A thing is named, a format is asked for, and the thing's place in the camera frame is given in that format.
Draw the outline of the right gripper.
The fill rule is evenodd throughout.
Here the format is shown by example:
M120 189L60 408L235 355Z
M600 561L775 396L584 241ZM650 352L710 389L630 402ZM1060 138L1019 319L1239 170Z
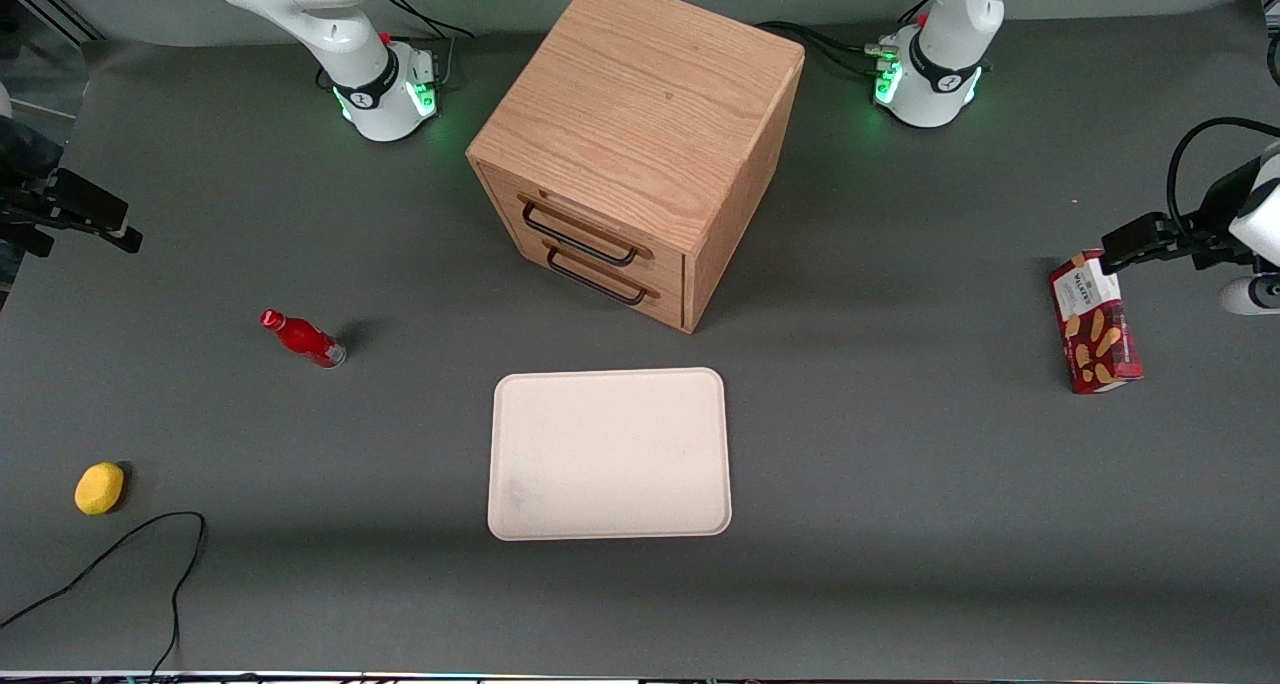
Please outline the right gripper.
M13 195L26 192L32 182L47 181L50 227L97 236L127 254L137 254L143 234L128 225L129 204L69 169L58 168L61 156L60 143L1 117L3 224L47 224L47 211L38 210L37 219L10 213ZM35 227L1 227L1 240L36 257L47 257L52 250L52 237Z

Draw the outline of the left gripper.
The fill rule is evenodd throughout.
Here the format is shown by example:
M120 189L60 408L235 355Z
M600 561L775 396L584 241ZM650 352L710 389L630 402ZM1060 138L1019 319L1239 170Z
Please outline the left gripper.
M1190 255L1194 269L1219 264L1252 266L1253 255L1270 265L1279 256L1279 143L1213 182L1196 211L1196 223L1221 240L1190 241L1169 215L1142 215L1101 238L1100 266L1119 274L1129 266Z

